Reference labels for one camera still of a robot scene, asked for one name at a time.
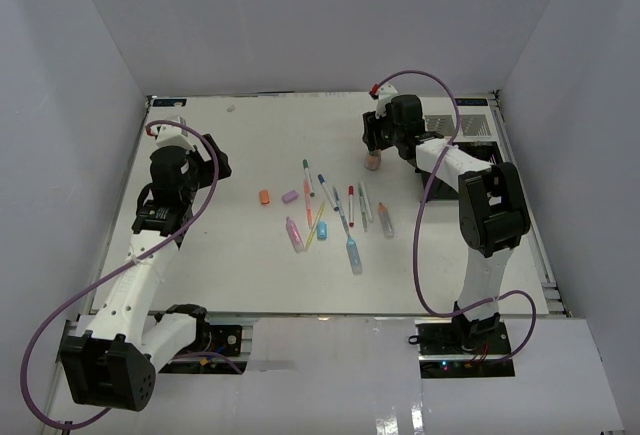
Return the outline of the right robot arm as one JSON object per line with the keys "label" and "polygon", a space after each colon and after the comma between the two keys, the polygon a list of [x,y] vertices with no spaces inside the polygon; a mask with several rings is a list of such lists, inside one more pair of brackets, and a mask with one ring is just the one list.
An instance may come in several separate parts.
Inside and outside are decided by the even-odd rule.
{"label": "right robot arm", "polygon": [[363,115],[363,142],[371,151],[390,147],[429,178],[458,196],[461,236],[468,247],[463,288],[448,316],[453,345],[472,354],[500,322],[499,300],[507,263],[531,227],[520,176],[510,162],[492,164],[456,146],[451,137],[429,132],[416,95],[379,95]]}

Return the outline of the red capped marker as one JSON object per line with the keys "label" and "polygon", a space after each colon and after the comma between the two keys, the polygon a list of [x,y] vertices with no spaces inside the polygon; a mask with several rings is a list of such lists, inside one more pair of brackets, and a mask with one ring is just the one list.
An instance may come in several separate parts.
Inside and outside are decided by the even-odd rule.
{"label": "red capped marker", "polygon": [[350,228],[354,227],[354,186],[348,187],[348,225]]}

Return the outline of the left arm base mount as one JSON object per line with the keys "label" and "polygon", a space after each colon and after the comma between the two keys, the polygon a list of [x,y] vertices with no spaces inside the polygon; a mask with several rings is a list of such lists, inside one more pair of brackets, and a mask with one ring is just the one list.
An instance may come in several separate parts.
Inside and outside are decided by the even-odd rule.
{"label": "left arm base mount", "polygon": [[242,325],[210,325],[208,344],[202,349],[207,355],[187,357],[195,349],[184,349],[181,357],[161,369],[164,374],[181,375],[241,375],[252,348],[253,329]]}

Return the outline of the blue capped marker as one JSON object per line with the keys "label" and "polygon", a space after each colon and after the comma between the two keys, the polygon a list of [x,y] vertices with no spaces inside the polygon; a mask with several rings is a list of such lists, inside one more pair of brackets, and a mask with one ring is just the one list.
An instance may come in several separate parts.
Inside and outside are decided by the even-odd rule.
{"label": "blue capped marker", "polygon": [[321,185],[321,188],[327,198],[327,201],[329,202],[329,205],[331,206],[333,211],[338,211],[338,204],[336,202],[336,199],[331,191],[331,189],[329,188],[324,176],[322,174],[318,174],[317,175],[318,181]]}

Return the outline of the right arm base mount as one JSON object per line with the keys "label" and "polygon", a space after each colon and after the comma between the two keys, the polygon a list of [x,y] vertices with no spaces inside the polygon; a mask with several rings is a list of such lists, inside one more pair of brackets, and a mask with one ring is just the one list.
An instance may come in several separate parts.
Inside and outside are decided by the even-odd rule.
{"label": "right arm base mount", "polygon": [[423,380],[512,378],[516,375],[511,344],[503,322],[486,339],[472,348],[463,348],[454,336],[451,323],[422,323],[407,339],[417,348]]}

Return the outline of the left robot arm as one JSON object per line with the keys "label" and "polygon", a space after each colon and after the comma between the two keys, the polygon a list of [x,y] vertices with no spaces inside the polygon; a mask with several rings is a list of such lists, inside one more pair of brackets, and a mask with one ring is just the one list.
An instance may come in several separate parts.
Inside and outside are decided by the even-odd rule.
{"label": "left robot arm", "polygon": [[179,353],[199,354],[211,342],[205,308],[173,305],[146,328],[148,312],[192,219],[197,192],[231,176],[227,155],[204,160],[180,135],[159,142],[150,156],[150,182],[136,202],[127,260],[84,332],[62,343],[60,358],[75,403],[140,411],[157,373]]}

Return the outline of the green capped marker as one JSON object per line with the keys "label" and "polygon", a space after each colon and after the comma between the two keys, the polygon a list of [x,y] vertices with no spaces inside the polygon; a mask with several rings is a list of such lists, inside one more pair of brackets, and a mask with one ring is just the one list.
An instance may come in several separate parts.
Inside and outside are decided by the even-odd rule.
{"label": "green capped marker", "polygon": [[307,185],[308,185],[308,188],[309,188],[309,195],[310,195],[310,197],[315,197],[315,192],[314,192],[314,187],[313,187],[313,183],[312,183],[309,162],[308,162],[308,160],[306,158],[303,159],[302,166],[303,166],[303,170],[304,170],[305,181],[307,182]]}

